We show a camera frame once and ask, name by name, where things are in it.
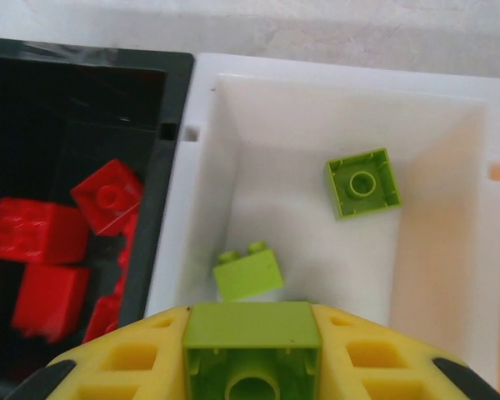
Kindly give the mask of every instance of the white bin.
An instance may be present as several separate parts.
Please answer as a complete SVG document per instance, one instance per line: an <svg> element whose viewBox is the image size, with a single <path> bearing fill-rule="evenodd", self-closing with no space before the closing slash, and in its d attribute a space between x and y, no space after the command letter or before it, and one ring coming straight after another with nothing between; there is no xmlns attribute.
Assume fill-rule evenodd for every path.
<svg viewBox="0 0 500 400"><path fill-rule="evenodd" d="M197 59L147 315L218 299L219 253L264 240L285 286L461 356L495 387L500 80ZM329 159L386 148L402 208L336 221Z"/></svg>

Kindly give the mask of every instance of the green duplo brick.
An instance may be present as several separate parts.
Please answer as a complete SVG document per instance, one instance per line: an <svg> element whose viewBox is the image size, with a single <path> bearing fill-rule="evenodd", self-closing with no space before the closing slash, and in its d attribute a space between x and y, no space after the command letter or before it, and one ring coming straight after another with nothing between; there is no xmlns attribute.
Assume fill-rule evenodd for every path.
<svg viewBox="0 0 500 400"><path fill-rule="evenodd" d="M233 302L283 286L282 274L274 252L265 242L248 246L248 255L225 252L213 269L222 300Z"/></svg>
<svg viewBox="0 0 500 400"><path fill-rule="evenodd" d="M182 346L189 400L316 400L322 340L307 302L196 304Z"/></svg>
<svg viewBox="0 0 500 400"><path fill-rule="evenodd" d="M402 204L384 148L328 161L324 173L339 218L355 217Z"/></svg>

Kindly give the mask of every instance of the red lego brick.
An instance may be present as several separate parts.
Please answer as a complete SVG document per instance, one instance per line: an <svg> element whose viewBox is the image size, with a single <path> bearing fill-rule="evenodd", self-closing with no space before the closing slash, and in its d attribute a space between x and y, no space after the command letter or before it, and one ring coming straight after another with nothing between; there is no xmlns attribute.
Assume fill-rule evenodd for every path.
<svg viewBox="0 0 500 400"><path fill-rule="evenodd" d="M99 338L106 333L110 333L118 325L118 314L120 313L121 298L118 295L110 294L98 299L91 320L83 337L83 343Z"/></svg>
<svg viewBox="0 0 500 400"><path fill-rule="evenodd" d="M0 258L22 263L75 263L87 249L80 210L52 202L0 200Z"/></svg>
<svg viewBox="0 0 500 400"><path fill-rule="evenodd" d="M126 239L126 245L118 256L118 264L121 266L122 270L126 270L130 262L130 256L132 255L133 235L135 234L137 220L138 215L135 213L129 218L126 226L122 230L122 235Z"/></svg>
<svg viewBox="0 0 500 400"><path fill-rule="evenodd" d="M121 276L115 284L112 294L98 299L92 311L89 326L83 337L84 343L99 338L106 333L110 333L118 327L118 314L122 306L124 286L126 285L126 278L128 277L128 265L137 221L138 215L136 213L132 214L122 230L122 234L126 238L126 246L118 256L118 263L122 269Z"/></svg>
<svg viewBox="0 0 500 400"><path fill-rule="evenodd" d="M11 325L26 338L44 336L55 343L78 324L90 270L49 264L28 264Z"/></svg>
<svg viewBox="0 0 500 400"><path fill-rule="evenodd" d="M97 235L114 236L123 231L130 215L138 210L143 185L130 168L112 160L71 194Z"/></svg>

